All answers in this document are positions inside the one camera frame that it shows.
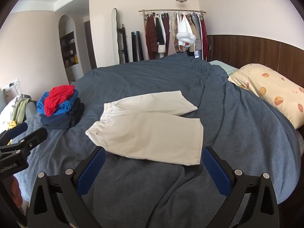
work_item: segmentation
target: wooden headboard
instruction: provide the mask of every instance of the wooden headboard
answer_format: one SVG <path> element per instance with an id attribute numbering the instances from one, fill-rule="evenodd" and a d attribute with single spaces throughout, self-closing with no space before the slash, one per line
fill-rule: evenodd
<path id="1" fill-rule="evenodd" d="M 304 50 L 282 42 L 240 35 L 209 35 L 208 62 L 218 60 L 235 68 L 266 65 L 304 87 Z M 304 126 L 299 128 L 304 137 Z"/>

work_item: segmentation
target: ceiling molding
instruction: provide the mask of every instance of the ceiling molding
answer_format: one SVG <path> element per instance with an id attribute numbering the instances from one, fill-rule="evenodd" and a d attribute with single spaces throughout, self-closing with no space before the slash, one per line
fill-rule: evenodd
<path id="1" fill-rule="evenodd" d="M 58 0 L 55 3 L 44 1 L 19 1 L 11 13 L 22 11 L 56 11 L 73 0 Z"/>

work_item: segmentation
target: navy folded garment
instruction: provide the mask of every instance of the navy folded garment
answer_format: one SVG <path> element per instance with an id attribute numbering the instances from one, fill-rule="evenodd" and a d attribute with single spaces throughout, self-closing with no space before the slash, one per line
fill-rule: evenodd
<path id="1" fill-rule="evenodd" d="M 43 127 L 47 130 L 53 129 L 70 129 L 74 127 L 79 121 L 85 109 L 85 104 L 80 103 L 78 106 L 78 110 L 75 112 L 74 115 L 71 115 L 68 120 L 63 122 L 55 122 L 52 124 L 43 124 Z"/>
<path id="2" fill-rule="evenodd" d="M 72 106 L 72 109 L 66 113 L 60 114 L 60 115 L 51 115 L 51 116 L 47 116 L 45 114 L 40 114 L 40 121 L 43 125 L 47 125 L 47 124 L 53 124 L 53 123 L 63 123 L 66 122 L 68 120 L 70 120 L 70 116 L 74 115 L 75 112 L 77 111 L 79 104 L 80 104 L 81 100 L 80 98 L 77 98 L 75 103 Z"/>

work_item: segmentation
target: pillow with orange print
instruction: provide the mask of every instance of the pillow with orange print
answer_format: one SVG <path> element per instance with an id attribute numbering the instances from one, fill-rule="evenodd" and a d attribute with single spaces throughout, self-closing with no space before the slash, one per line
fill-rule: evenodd
<path id="1" fill-rule="evenodd" d="M 248 64 L 228 77 L 276 107 L 297 129 L 304 124 L 304 88 L 260 64 Z"/>

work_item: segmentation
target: metal screw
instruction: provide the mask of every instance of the metal screw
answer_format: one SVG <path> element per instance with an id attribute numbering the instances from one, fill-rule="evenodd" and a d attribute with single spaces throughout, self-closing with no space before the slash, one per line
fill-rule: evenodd
<path id="1" fill-rule="evenodd" d="M 73 173 L 73 169 L 67 169 L 65 173 L 66 175 L 71 175 Z"/>
<path id="2" fill-rule="evenodd" d="M 236 175 L 238 175 L 238 176 L 240 176 L 240 175 L 243 174 L 241 170 L 235 170 L 234 173 L 235 173 Z"/>
<path id="3" fill-rule="evenodd" d="M 38 174 L 38 177 L 39 177 L 39 178 L 43 178 L 43 177 L 44 177 L 44 172 L 40 172 L 40 173 Z"/>
<path id="4" fill-rule="evenodd" d="M 265 177 L 266 179 L 268 179 L 268 178 L 269 178 L 269 175 L 268 175 L 267 173 L 264 173 L 264 174 L 263 174 L 263 177 Z"/>

